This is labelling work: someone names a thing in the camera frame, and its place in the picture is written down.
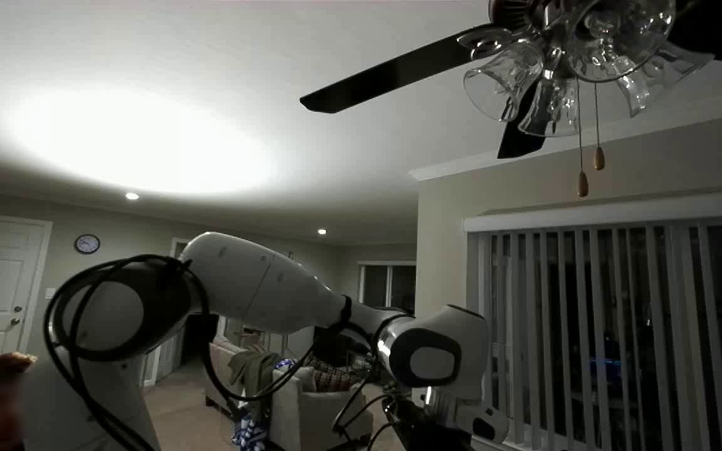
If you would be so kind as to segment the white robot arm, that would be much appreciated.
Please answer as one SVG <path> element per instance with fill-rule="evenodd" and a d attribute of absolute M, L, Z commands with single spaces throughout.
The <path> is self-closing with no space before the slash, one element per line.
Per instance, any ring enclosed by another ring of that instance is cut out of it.
<path fill-rule="evenodd" d="M 491 325 L 481 312 L 455 302 L 430 317 L 371 309 L 273 247 L 207 230 L 178 256 L 144 253 L 71 275 L 44 312 L 50 362 L 108 451 L 158 451 L 129 366 L 193 316 L 268 334 L 352 330 L 392 380 L 383 410 L 407 451 L 475 451 L 509 434 L 484 398 Z"/>

